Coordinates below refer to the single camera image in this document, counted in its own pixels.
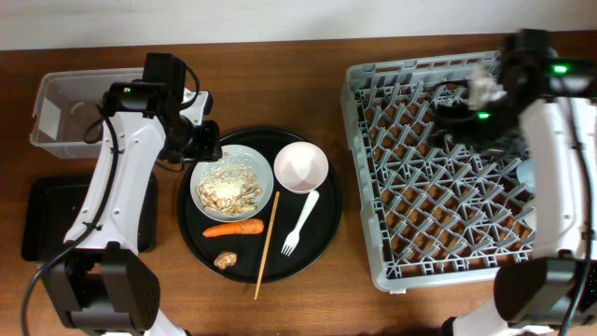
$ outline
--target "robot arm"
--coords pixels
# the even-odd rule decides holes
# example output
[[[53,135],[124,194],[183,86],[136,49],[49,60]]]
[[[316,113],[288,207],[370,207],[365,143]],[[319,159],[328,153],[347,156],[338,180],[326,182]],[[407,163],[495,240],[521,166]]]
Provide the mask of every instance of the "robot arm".
[[[187,70],[195,79],[196,96],[185,91]],[[104,211],[89,236],[42,278],[67,328],[89,335],[188,335],[160,310],[160,283],[137,257],[137,231],[142,195],[156,159],[221,158],[217,125],[202,121],[212,103],[209,92],[199,92],[192,70],[170,54],[148,54],[141,81],[114,83],[104,95],[100,157],[85,202],[64,242],[81,237],[102,212],[106,181],[116,162]],[[114,137],[118,146],[113,144]],[[100,271],[91,272],[98,265]]]
[[[597,231],[597,66],[550,57],[548,47],[546,32],[511,36],[498,78],[504,94],[468,111],[467,106],[437,109],[438,132],[477,149],[508,150],[521,130],[534,159],[537,189],[534,259],[502,267],[493,299],[446,321],[444,335],[510,336],[552,329],[565,334],[569,325],[597,320],[597,252],[592,248]],[[454,112],[458,120],[451,119]]]

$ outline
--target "green led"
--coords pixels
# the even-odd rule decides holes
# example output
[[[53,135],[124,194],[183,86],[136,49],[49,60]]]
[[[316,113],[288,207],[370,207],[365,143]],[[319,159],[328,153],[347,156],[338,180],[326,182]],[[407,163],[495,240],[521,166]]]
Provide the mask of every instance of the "green led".
[[[480,120],[485,120],[487,119],[491,114],[487,113],[487,112],[478,112],[477,113],[477,117],[479,117]]]
[[[568,72],[568,67],[566,65],[553,65],[553,72],[556,74],[565,74]]]

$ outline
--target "gray plastic container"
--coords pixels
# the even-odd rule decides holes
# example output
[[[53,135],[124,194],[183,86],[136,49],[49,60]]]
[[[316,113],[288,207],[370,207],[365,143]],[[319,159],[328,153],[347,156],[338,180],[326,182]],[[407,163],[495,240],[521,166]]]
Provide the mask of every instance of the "gray plastic container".
[[[432,101],[464,102],[478,63],[495,73],[495,51],[355,65],[340,96],[361,198],[373,284],[381,291],[491,280],[530,258],[532,198],[516,180],[520,157],[489,161],[445,140],[427,145]]]
[[[83,133],[100,116],[95,104],[114,82],[141,78],[143,68],[51,73],[45,75],[35,99],[31,144],[60,159],[96,158],[100,143],[88,145]]]

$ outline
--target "wooden table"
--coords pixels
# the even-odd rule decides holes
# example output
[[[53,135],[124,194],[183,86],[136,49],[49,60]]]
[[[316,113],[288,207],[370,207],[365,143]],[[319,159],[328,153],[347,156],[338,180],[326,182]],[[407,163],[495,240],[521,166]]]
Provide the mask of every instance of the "wooden table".
[[[94,160],[61,161],[29,144],[31,113],[42,76],[49,72],[143,66],[149,51],[187,62],[210,90],[209,116],[223,134],[273,125],[311,139],[336,168],[344,211],[329,249],[312,267],[254,286],[224,279],[203,267],[185,246],[176,220],[183,174],[156,170],[160,188],[156,249],[140,255],[158,276],[161,308],[174,323],[202,334],[376,334],[436,328],[492,296],[492,283],[436,287],[390,295],[370,279],[359,219],[360,202],[340,114],[340,89],[354,64],[499,49],[502,35],[426,36],[365,40],[248,43],[0,52],[0,321],[18,335],[19,307],[34,264],[21,259],[29,189],[37,178],[91,173]],[[565,56],[597,60],[597,32],[554,35]],[[64,329],[43,286],[29,310],[34,335],[79,335]],[[576,329],[571,334],[597,333]]]

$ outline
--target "wooden stick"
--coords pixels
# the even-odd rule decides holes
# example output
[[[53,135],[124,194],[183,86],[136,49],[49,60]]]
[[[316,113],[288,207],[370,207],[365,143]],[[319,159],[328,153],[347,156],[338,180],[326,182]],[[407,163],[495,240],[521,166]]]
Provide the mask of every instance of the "wooden stick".
[[[273,209],[271,209],[270,226],[268,227],[268,235],[265,237],[265,247],[263,247],[263,256],[261,256],[261,266],[259,266],[259,276],[257,277],[257,288],[255,288],[255,297],[259,294],[259,286],[261,285],[261,277],[263,277],[263,269],[265,268],[265,259],[268,257],[268,249],[270,248],[271,232],[273,231],[273,219],[276,217],[276,208],[278,207],[278,199],[280,198],[280,191],[276,191],[276,197],[273,199]]]

